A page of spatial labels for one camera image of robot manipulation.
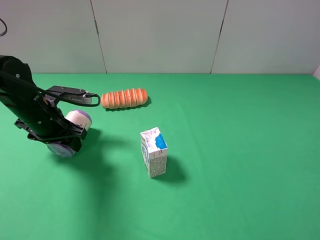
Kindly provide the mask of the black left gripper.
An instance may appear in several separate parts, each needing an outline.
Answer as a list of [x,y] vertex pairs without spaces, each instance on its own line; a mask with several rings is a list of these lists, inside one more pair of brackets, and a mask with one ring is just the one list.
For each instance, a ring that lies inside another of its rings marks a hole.
[[67,129],[56,122],[50,115],[50,108],[43,100],[14,100],[14,114],[18,117],[14,125],[23,130],[29,130],[42,139],[63,137],[60,145],[69,152],[79,152],[82,140],[88,131],[77,124],[70,122]]

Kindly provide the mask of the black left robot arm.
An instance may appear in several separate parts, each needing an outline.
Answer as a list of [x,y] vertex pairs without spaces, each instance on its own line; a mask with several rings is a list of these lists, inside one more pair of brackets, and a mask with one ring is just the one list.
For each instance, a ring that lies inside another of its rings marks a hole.
[[17,116],[15,126],[25,130],[29,140],[79,152],[88,131],[65,118],[57,107],[63,100],[36,86],[28,64],[14,56],[0,57],[0,101]]

